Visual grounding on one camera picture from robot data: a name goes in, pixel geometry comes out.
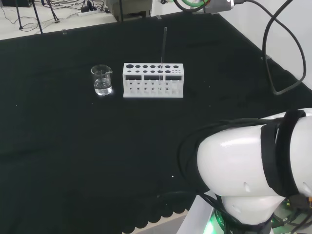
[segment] white wall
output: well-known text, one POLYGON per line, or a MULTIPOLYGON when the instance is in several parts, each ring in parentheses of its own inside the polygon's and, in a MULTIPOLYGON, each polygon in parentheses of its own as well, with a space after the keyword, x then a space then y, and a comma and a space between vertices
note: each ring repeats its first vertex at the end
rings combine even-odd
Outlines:
MULTIPOLYGON (((258 0, 271 13, 286 0, 258 0)), ((162 5, 153 0, 152 16, 178 12, 174 3, 162 5)), ((257 5, 246 2, 236 5, 228 12, 221 12, 229 23, 243 33, 260 49, 265 27, 270 17, 257 5)), ((307 76, 304 83, 312 89, 312 0, 294 0, 278 17, 298 38, 307 61, 307 76)), ((270 29, 267 42, 267 54, 295 77, 302 76, 302 59, 292 37, 277 23, 270 29)))

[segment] black cloth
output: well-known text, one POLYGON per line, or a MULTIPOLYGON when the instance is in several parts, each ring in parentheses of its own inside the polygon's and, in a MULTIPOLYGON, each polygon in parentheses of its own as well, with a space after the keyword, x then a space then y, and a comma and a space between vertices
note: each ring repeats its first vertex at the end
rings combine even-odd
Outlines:
MULTIPOLYGON (((176 150, 192 129, 312 106, 304 85, 273 96, 260 50, 219 15, 3 40, 0 58, 1 234, 119 234, 181 212, 194 196, 157 195, 191 189, 176 150), (160 62, 165 26, 165 62, 184 64, 184 98, 124 99, 123 63, 160 62), (96 64, 114 72, 110 96, 94 92, 96 64)), ((277 89, 295 82, 271 68, 277 89)))

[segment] green light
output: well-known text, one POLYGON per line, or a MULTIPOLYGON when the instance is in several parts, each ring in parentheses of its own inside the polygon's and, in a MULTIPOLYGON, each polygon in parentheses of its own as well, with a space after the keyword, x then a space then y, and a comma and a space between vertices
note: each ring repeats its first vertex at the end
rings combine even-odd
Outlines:
POLYGON ((214 227, 211 221, 209 221, 205 227, 204 233, 203 234, 214 234, 214 227))

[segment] hole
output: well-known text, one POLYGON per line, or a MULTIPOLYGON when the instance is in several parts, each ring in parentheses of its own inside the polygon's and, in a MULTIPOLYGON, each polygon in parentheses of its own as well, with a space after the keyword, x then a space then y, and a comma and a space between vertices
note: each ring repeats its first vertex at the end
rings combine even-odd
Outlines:
POLYGON ((166 76, 166 80, 182 80, 182 76, 166 76))
POLYGON ((127 75, 125 76, 126 80, 141 80, 142 79, 142 76, 131 76, 131 75, 127 75))
POLYGON ((237 206, 235 206, 235 205, 232 205, 232 206, 233 206, 234 210, 235 210, 237 213, 241 213, 240 209, 239 209, 237 206))
POLYGON ((250 193, 249 185, 246 182, 244 183, 244 188, 246 192, 250 193))
POLYGON ((159 76, 144 76, 145 80, 159 80, 159 76))

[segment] black strap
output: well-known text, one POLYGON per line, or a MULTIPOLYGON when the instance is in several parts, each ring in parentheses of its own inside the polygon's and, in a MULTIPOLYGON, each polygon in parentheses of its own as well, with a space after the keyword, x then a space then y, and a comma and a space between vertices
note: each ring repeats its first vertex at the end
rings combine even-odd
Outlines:
POLYGON ((277 137, 277 125, 268 124, 261 128, 264 174, 269 187, 283 197, 299 194, 291 168, 290 142, 296 123, 305 116, 305 112, 301 110, 286 112, 278 126, 277 137))
POLYGON ((277 123, 270 123, 261 128, 261 157, 265 178, 270 188, 277 194, 281 191, 275 154, 277 123))

